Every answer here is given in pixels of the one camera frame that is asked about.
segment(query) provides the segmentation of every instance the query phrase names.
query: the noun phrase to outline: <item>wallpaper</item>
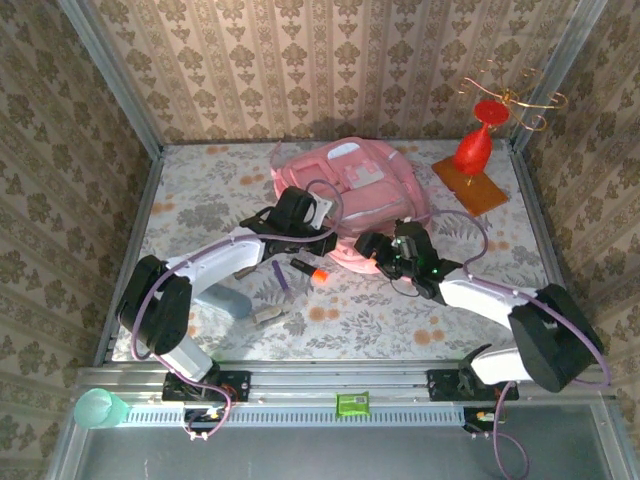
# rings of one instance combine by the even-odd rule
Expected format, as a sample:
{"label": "wallpaper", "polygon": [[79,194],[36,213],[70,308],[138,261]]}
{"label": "wallpaper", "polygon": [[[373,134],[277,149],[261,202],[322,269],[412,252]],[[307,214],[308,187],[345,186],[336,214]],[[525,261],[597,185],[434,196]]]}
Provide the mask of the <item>wallpaper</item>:
{"label": "wallpaper", "polygon": [[85,3],[166,144],[459,138],[477,127],[461,77],[522,86],[577,0]]}
{"label": "wallpaper", "polygon": [[529,145],[571,286],[605,341],[640,449],[640,2],[609,2]]}
{"label": "wallpaper", "polygon": [[56,2],[0,2],[0,479],[41,478],[148,158]]}

